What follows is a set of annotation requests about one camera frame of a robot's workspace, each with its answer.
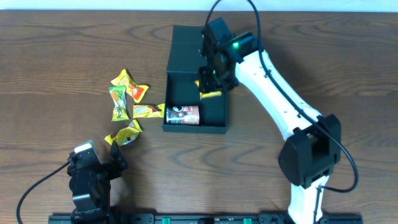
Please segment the yellow peanut butter sandwich packet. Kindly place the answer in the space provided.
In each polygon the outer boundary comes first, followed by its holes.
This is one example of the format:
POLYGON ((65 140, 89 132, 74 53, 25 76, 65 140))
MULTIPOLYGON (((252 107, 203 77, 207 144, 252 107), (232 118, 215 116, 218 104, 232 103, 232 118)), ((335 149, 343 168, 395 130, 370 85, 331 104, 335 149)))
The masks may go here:
POLYGON ((136 83, 127 69, 123 69, 120 74, 111 80, 114 86, 125 86, 126 93, 130 95, 135 103, 140 103, 149 89, 147 85, 140 85, 136 83))

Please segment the yellow Apollo wafer packet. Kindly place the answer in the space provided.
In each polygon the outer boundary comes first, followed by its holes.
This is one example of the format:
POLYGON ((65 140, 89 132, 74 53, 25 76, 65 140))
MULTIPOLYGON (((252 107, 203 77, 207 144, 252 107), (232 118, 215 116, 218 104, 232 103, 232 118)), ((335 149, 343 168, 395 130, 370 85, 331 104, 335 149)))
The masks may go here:
POLYGON ((158 105, 134 105, 133 117, 134 118, 163 118, 165 104, 158 105))

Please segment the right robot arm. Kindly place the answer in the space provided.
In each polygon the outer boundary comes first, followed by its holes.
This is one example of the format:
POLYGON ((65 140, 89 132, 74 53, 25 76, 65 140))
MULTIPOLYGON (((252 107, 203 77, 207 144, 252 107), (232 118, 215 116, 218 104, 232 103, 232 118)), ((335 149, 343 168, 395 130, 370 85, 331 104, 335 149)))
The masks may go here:
POLYGON ((202 37, 208 65, 200 69, 200 90, 231 90, 241 83, 252 92, 285 141, 278 163, 291 183, 291 220, 319 222, 326 183, 341 157, 340 122, 332 114, 321 115, 293 90, 252 33, 208 30, 202 37))

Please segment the small yellow biscuit packet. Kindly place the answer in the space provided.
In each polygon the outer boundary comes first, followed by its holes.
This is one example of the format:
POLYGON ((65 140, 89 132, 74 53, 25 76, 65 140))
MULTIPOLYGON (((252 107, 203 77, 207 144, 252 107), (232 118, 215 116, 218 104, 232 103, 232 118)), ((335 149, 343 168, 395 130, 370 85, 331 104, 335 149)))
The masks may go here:
POLYGON ((201 89, 200 86, 200 81, 199 80, 195 80, 195 84, 199 89, 199 94, 200 94, 200 99, 203 100, 205 98, 214 98, 214 97, 218 97, 218 96, 222 96, 223 92, 222 91, 210 91, 210 92, 204 92, 201 89))

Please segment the yellow crumpled snack packet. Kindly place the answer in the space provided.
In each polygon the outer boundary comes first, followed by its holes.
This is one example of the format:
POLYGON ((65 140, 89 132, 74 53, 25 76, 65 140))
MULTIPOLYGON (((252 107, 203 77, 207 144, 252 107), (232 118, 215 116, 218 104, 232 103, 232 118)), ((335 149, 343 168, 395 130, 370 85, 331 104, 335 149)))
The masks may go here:
POLYGON ((118 146, 124 146, 135 140, 142 132, 142 128, 136 119, 132 120, 126 128, 107 135, 104 140, 112 145, 116 142, 118 146))

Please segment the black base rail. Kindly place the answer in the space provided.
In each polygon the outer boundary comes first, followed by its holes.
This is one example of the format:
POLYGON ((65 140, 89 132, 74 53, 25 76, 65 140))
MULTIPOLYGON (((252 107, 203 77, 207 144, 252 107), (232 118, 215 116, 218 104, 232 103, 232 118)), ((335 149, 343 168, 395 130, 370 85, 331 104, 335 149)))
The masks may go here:
POLYGON ((261 213, 259 215, 153 215, 140 213, 121 215, 117 219, 84 219, 71 215, 51 215, 48 224, 289 224, 294 221, 285 213, 261 213))

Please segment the dark green open box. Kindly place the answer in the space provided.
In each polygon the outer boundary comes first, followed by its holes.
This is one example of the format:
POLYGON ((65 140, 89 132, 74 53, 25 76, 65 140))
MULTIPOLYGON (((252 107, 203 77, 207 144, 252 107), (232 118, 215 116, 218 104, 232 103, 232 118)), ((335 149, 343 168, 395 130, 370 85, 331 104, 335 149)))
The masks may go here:
POLYGON ((200 55, 203 44, 200 26, 173 26, 172 43, 167 64, 165 106, 198 106, 199 124, 168 124, 163 122, 165 132, 225 134, 228 123, 228 94, 213 98, 200 98, 195 84, 198 70, 207 65, 200 55))

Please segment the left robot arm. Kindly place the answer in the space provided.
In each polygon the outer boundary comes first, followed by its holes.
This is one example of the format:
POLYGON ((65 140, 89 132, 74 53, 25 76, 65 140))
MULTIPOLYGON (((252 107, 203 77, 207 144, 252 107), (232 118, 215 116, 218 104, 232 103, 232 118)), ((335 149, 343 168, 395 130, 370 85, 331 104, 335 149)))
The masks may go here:
POLYGON ((118 208, 110 204, 111 181, 128 168, 118 144, 111 144, 111 159, 100 163, 98 150, 89 140, 74 148, 68 157, 67 174, 75 209, 72 223, 119 223, 118 208))

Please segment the green yellow snack packet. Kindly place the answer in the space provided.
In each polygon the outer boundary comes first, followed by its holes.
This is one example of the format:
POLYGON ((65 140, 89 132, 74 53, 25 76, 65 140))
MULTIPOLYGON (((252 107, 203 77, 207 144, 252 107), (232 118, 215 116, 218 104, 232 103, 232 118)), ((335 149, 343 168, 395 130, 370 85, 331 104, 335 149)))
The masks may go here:
POLYGON ((109 87, 109 93, 114 102, 114 108, 111 121, 125 121, 129 120, 129 115, 126 106, 126 87, 112 86, 109 87))

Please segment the red Pringles can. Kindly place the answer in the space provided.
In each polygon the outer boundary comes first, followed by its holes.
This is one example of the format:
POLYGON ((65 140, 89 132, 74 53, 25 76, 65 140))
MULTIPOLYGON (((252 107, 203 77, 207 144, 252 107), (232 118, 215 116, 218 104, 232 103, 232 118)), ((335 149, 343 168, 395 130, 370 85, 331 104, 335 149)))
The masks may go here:
POLYGON ((200 112, 198 106, 173 106, 166 110, 166 123, 175 125, 200 124, 200 112))

